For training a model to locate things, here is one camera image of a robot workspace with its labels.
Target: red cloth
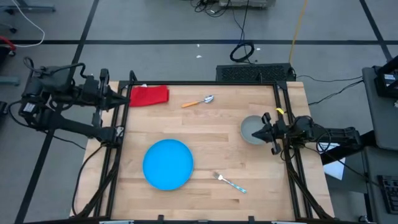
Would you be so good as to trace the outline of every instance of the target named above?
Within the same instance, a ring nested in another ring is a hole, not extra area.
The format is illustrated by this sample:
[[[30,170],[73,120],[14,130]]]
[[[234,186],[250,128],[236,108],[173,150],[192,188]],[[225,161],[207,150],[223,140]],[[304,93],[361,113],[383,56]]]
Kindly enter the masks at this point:
[[[169,100],[167,86],[142,87],[137,86],[131,90],[129,106],[147,106],[157,103],[166,103]]]

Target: spoon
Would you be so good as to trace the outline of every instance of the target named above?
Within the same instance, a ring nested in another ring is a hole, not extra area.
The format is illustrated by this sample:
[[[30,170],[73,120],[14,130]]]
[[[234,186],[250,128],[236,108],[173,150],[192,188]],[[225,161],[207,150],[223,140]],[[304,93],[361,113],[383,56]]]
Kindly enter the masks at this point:
[[[191,103],[184,103],[183,105],[181,105],[181,107],[182,107],[182,108],[186,108],[186,107],[193,106],[193,105],[197,105],[197,104],[203,103],[203,102],[205,102],[205,103],[210,103],[210,102],[212,102],[213,100],[214,100],[214,96],[213,96],[213,95],[210,95],[210,96],[206,96],[205,99],[202,100],[202,101],[194,101],[194,102],[191,102]]]

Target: yellow cable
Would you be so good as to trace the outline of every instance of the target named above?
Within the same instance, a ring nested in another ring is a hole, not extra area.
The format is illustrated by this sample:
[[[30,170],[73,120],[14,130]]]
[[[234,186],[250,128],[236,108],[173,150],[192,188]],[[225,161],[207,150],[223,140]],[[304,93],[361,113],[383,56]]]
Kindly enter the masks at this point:
[[[289,53],[289,63],[292,64],[292,56],[293,56],[293,51],[294,51],[294,43],[296,43],[296,38],[297,34],[299,34],[299,30],[301,28],[301,20],[303,19],[305,8],[307,7],[308,0],[304,0],[304,6],[303,9],[301,10],[300,17],[298,18],[297,25],[296,25],[296,30],[294,33],[293,41],[292,41],[292,46],[290,48],[290,53]]]

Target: wooden table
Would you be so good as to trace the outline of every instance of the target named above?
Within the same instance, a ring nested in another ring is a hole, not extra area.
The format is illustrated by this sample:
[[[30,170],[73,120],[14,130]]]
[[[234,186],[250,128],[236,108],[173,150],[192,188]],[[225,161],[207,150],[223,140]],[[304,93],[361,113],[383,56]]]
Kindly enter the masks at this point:
[[[116,89],[118,83],[111,84]],[[288,83],[294,115],[310,114],[303,83]],[[239,132],[249,115],[270,112],[277,120],[271,86],[169,86],[170,101],[160,105],[130,108],[127,117],[112,219],[155,220],[294,220],[285,163],[271,154],[271,144],[253,146]],[[181,108],[181,104],[214,95],[210,104]],[[113,111],[103,114],[104,126],[111,124]],[[155,142],[178,139],[192,151],[195,170],[180,189],[160,191],[149,185],[142,173],[144,154]],[[89,140],[85,158],[99,143]],[[80,211],[98,188],[103,149],[86,165],[76,196]],[[302,149],[309,191],[333,216],[320,156]],[[245,188],[246,194],[216,180],[218,171]],[[302,216],[302,195],[297,188]],[[101,211],[104,214],[106,203]]]

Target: gray bowl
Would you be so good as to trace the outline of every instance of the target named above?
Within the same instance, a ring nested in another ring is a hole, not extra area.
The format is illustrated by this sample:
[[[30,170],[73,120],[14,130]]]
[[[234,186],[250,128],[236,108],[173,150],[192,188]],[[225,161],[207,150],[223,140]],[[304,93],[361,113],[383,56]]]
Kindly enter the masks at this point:
[[[262,127],[264,127],[264,124],[262,123],[260,116],[257,115],[248,116],[242,121],[241,124],[242,138],[250,144],[255,144],[255,145],[264,144],[265,142],[263,140],[251,136],[251,134],[255,133],[256,131],[259,131]]]

